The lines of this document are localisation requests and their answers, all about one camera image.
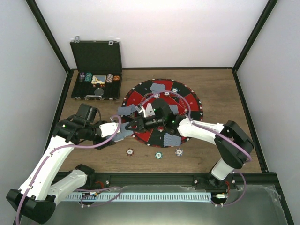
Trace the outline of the blue backed card deck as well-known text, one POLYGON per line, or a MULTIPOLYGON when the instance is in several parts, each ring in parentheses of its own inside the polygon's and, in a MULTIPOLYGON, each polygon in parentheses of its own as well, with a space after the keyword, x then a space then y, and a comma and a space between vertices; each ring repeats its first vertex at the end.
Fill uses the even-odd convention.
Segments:
POLYGON ((123 140, 127 136, 131 136, 134 132, 132 130, 127 130, 126 126, 129 124, 129 122, 122 123, 120 126, 120 132, 118 132, 113 138, 112 141, 118 142, 123 140))

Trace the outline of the dealt cards seat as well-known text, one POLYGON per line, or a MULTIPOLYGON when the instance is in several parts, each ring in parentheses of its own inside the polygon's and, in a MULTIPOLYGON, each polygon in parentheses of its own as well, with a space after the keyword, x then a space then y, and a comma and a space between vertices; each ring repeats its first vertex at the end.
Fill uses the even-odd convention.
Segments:
POLYGON ((163 137, 163 145, 166 147, 174 147, 181 145, 181 137, 177 135, 171 135, 166 133, 163 137))
POLYGON ((165 86, 163 84, 153 83, 150 87, 152 93, 164 92, 165 86))
POLYGON ((122 116, 129 116, 136 111, 136 106, 131 104, 130 106, 118 107, 117 114, 122 116))

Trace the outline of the red black chip stack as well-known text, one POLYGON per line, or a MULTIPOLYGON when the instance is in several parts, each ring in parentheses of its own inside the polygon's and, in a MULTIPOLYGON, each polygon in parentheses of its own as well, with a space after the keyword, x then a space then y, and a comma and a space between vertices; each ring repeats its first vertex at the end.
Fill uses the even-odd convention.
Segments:
POLYGON ((133 149, 127 149, 126 154, 127 154, 128 156, 133 156, 134 150, 133 150, 133 149))

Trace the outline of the dealt cards bottom seat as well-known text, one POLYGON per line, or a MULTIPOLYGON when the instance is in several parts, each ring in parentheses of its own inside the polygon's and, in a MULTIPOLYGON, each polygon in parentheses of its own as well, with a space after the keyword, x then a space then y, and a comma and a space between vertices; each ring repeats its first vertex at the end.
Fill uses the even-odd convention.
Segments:
POLYGON ((174 147, 181 145, 181 137, 177 135, 171 135, 166 133, 163 137, 163 145, 166 147, 174 147))

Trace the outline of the dealt cards top seat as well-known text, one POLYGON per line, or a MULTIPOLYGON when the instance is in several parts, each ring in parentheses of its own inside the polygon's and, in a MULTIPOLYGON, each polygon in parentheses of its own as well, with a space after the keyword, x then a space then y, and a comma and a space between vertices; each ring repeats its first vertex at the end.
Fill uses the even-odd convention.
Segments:
POLYGON ((163 84, 153 83, 150 87, 152 93, 164 92, 165 86, 163 84))

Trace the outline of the white purple chip stack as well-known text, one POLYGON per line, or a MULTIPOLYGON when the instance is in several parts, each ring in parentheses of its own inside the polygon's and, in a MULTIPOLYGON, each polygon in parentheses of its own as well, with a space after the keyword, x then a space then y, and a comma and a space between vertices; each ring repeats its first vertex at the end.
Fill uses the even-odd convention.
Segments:
POLYGON ((177 148, 175 150, 175 154, 176 154, 176 156, 182 156, 183 155, 183 150, 181 148, 177 148))

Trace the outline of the blue backed burn card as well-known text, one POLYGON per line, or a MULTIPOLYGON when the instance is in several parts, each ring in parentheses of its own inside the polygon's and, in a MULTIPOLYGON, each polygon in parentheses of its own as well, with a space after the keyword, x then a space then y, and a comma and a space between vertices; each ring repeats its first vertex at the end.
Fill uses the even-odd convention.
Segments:
POLYGON ((171 111, 173 112, 173 114, 178 115, 179 114, 179 109, 177 105, 169 105, 171 111))

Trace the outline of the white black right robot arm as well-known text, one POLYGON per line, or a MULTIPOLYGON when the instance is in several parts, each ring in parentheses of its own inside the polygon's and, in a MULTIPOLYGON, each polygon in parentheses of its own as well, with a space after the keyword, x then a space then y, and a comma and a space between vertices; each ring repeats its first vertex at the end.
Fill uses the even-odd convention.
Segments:
POLYGON ((174 114, 169 105, 161 98, 151 104, 154 114, 148 116, 142 105, 137 105, 138 116, 128 125, 126 130, 145 133, 163 127, 170 135, 195 138, 214 144, 221 156, 208 175, 208 183, 218 189, 225 183, 226 177, 244 164, 251 162, 254 149, 251 138, 234 121, 225 124, 205 123, 191 119, 189 116, 174 114))

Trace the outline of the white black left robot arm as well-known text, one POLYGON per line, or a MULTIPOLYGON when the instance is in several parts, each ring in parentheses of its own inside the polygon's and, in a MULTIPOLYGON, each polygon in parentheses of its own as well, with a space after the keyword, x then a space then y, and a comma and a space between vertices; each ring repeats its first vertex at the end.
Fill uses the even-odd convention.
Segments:
POLYGON ((58 182, 53 180, 75 148, 101 147, 120 132, 120 116, 111 116, 110 122, 99 120, 95 123, 95 116, 99 114, 99 109, 81 104, 76 114, 57 123, 49 145, 31 175, 18 189, 11 189, 7 194, 7 201, 16 211, 16 225, 20 224, 20 216, 44 224, 70 193, 80 187, 91 189, 95 186, 94 170, 85 165, 77 166, 58 182))

